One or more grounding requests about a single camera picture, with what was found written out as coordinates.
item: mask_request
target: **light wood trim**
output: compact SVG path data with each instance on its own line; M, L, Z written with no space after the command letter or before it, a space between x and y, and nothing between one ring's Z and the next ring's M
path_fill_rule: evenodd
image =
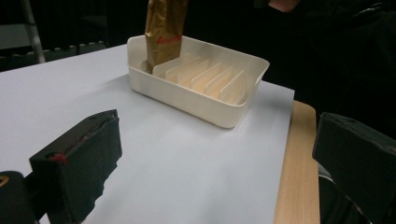
M312 159L316 111L294 101L274 223L319 224L318 163Z

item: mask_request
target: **white tabletop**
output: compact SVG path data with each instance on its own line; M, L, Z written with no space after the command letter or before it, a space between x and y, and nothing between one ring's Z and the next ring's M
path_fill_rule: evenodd
M262 82L222 129L131 90L126 46L0 73L0 171L117 109L122 157L84 223L272 223L294 91ZM44 217L40 223L48 223Z

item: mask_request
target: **dish rack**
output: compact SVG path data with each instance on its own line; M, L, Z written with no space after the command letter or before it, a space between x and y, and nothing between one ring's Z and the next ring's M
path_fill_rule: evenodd
M223 128L234 127L248 109L269 63L261 58L183 36L180 57L146 72L144 35L128 39L134 91Z

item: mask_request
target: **brown foil package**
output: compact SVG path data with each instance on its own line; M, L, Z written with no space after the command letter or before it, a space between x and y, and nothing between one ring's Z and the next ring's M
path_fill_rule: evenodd
M155 65L180 56L188 0L148 0L146 42L147 72Z

